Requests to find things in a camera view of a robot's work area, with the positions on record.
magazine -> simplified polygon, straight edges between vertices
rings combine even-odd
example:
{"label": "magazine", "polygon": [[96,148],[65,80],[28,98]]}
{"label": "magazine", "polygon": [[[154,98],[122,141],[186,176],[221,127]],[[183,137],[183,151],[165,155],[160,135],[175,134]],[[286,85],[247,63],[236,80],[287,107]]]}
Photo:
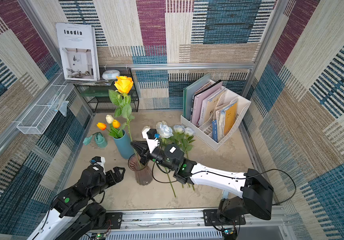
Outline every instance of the magazine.
{"label": "magazine", "polygon": [[95,31],[91,25],[56,23],[64,78],[97,81],[100,79]]}

yellow rose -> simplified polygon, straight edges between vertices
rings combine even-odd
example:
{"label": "yellow rose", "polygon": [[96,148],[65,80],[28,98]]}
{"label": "yellow rose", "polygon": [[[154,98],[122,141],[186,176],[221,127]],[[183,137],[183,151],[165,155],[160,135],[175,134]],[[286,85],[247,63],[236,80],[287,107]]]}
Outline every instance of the yellow rose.
{"label": "yellow rose", "polygon": [[132,78],[127,78],[126,76],[117,77],[117,81],[115,82],[115,87],[121,93],[129,93],[133,86]]}
{"label": "yellow rose", "polygon": [[113,120],[112,127],[119,128],[120,127],[120,122],[118,120]]}

blue vase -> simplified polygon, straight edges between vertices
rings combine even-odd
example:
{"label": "blue vase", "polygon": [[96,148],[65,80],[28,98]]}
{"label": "blue vase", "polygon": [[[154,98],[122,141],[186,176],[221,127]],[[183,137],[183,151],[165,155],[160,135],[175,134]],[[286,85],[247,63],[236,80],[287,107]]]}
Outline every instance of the blue vase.
{"label": "blue vase", "polygon": [[124,159],[129,159],[133,154],[134,150],[131,146],[131,138],[128,136],[128,134],[123,131],[123,137],[121,138],[113,138],[113,141],[115,141],[116,147],[119,150],[120,155]]}

orange tulip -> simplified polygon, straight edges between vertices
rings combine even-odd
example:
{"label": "orange tulip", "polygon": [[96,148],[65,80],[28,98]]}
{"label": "orange tulip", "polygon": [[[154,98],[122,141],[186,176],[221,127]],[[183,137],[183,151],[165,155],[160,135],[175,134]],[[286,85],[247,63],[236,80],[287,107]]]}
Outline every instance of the orange tulip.
{"label": "orange tulip", "polygon": [[120,122],[118,120],[113,120],[112,127],[119,128],[120,127]]}
{"label": "orange tulip", "polygon": [[107,124],[104,124],[102,122],[98,122],[98,124],[96,124],[96,126],[98,126],[98,128],[100,128],[103,131],[107,128]]}

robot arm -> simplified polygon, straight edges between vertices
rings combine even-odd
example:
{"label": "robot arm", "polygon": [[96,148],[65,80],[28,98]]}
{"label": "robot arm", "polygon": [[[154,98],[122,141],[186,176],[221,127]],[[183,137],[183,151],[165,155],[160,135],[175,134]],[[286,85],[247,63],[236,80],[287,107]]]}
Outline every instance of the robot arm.
{"label": "robot arm", "polygon": [[50,209],[28,240],[52,240],[76,214],[86,206],[79,218],[56,240],[79,239],[93,227],[106,223],[106,210],[93,197],[123,180],[125,169],[114,167],[105,171],[105,159],[94,157],[91,165],[83,170],[79,181],[61,191],[51,203]]}
{"label": "robot arm", "polygon": [[131,145],[139,153],[140,162],[146,165],[149,160],[174,171],[174,178],[182,184],[202,184],[236,195],[232,199],[222,199],[218,216],[235,219],[242,214],[270,220],[273,187],[254,169],[247,173],[227,172],[206,167],[184,157],[184,152],[176,144],[168,144],[164,150],[158,147],[159,135],[155,129],[144,129],[146,141],[133,141]]}

